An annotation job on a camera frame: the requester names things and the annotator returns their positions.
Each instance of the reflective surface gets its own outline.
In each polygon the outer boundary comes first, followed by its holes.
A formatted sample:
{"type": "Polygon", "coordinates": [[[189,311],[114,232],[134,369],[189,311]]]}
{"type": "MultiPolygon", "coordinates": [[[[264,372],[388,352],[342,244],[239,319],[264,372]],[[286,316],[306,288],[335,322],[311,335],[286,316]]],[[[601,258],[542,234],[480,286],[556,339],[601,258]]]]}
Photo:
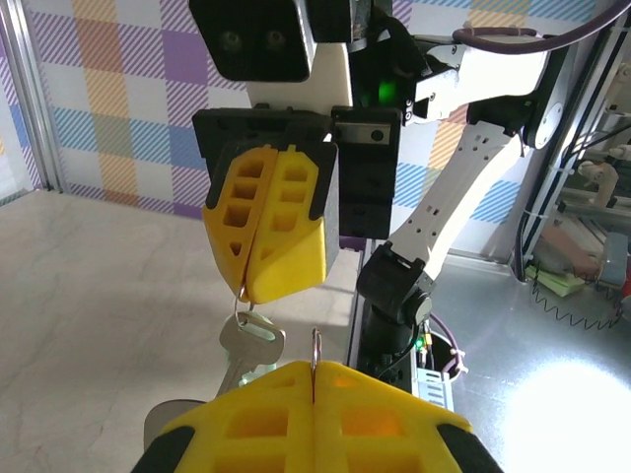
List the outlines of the reflective surface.
{"type": "MultiPolygon", "coordinates": [[[[507,472],[631,471],[630,322],[571,327],[505,269],[459,258],[433,300],[470,369],[453,385],[456,412],[507,472]]],[[[590,319],[612,304],[591,288],[559,302],[590,319]]]]}

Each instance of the key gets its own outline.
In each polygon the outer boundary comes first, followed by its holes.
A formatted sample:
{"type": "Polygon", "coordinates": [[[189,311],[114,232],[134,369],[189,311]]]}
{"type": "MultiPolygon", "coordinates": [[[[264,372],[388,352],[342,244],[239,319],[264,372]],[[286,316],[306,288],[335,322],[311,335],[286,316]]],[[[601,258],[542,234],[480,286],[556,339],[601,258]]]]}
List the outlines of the key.
{"type": "Polygon", "coordinates": [[[217,396],[239,387],[243,375],[257,366],[276,363],[285,348],[285,332],[248,312],[239,312],[226,321],[219,343],[230,354],[230,365],[217,396]]]}

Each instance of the white bracket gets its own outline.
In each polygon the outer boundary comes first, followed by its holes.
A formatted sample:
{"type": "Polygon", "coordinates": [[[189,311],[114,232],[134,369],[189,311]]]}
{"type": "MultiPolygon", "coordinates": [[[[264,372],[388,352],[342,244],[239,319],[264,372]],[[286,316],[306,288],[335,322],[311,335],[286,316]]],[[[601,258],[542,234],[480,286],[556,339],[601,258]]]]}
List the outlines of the white bracket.
{"type": "Polygon", "coordinates": [[[449,249],[491,186],[523,153],[521,138],[485,122],[466,125],[456,152],[407,221],[392,234],[392,251],[420,258],[436,280],[449,249]]]}

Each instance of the checkered backdrop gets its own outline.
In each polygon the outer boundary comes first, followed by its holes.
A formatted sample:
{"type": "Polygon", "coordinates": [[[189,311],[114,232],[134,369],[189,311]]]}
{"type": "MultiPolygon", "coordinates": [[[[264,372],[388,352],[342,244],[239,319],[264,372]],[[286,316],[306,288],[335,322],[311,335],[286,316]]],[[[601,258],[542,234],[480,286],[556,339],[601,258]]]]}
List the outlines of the checkered backdrop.
{"type": "Polygon", "coordinates": [[[38,187],[33,149],[0,37],[0,205],[38,187]]]}
{"type": "MultiPolygon", "coordinates": [[[[475,26],[563,33],[588,20],[596,0],[395,0],[415,34],[475,26]]],[[[41,71],[49,86],[61,168],[70,191],[200,217],[208,190],[190,116],[199,108],[249,106],[245,85],[217,73],[186,0],[29,0],[41,71]]],[[[461,109],[441,123],[403,130],[393,227],[447,164],[464,126],[461,109]]],[[[516,203],[521,161],[486,195],[456,249],[486,249],[516,203]]]]}

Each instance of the hole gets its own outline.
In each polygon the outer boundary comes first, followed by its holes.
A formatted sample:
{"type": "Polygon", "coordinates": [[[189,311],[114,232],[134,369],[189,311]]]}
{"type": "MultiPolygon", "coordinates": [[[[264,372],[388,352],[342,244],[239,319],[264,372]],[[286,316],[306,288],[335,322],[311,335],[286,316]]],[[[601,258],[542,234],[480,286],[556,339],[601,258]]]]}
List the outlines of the hole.
{"type": "Polygon", "coordinates": [[[284,179],[292,182],[307,182],[307,170],[297,166],[289,166],[285,169],[284,179]]]}
{"type": "Polygon", "coordinates": [[[228,439],[286,437],[289,410],[282,407],[241,409],[230,421],[228,439]]]}
{"type": "Polygon", "coordinates": [[[285,455],[275,452],[250,452],[247,449],[239,455],[218,456],[215,460],[216,473],[284,473],[285,455]]]}
{"type": "Polygon", "coordinates": [[[232,241],[230,243],[230,250],[235,256],[239,256],[241,254],[241,248],[242,245],[238,241],[232,241]]]}
{"type": "Polygon", "coordinates": [[[384,138],[384,132],[382,130],[374,130],[373,133],[371,133],[371,138],[373,141],[380,142],[384,138]]]}
{"type": "Polygon", "coordinates": [[[233,197],[237,199],[254,200],[256,195],[256,184],[235,182],[233,187],[233,197]]]}
{"type": "Polygon", "coordinates": [[[224,225],[242,229],[247,224],[249,207],[243,205],[229,205],[224,215],[224,225]]]}
{"type": "Polygon", "coordinates": [[[296,380],[292,377],[288,377],[287,379],[282,379],[274,384],[274,387],[291,387],[296,385],[296,380]]]}
{"type": "Polygon", "coordinates": [[[355,387],[359,384],[355,379],[351,379],[350,377],[336,376],[333,380],[333,385],[336,387],[355,387]]]}
{"type": "Polygon", "coordinates": [[[346,454],[348,473],[420,473],[414,453],[386,455],[380,451],[352,450],[346,454]]]}
{"type": "Polygon", "coordinates": [[[243,163],[237,175],[240,177],[260,177],[263,174],[263,161],[253,160],[243,163]]]}
{"type": "Polygon", "coordinates": [[[297,213],[283,213],[274,214],[272,220],[272,230],[274,232],[290,232],[296,227],[296,221],[298,220],[297,213]]]}
{"type": "Polygon", "coordinates": [[[394,411],[376,406],[347,407],[342,412],[342,435],[402,437],[403,426],[394,411]]]}
{"type": "Polygon", "coordinates": [[[305,189],[283,189],[280,193],[281,202],[296,202],[298,204],[305,202],[307,192],[305,189]]]}

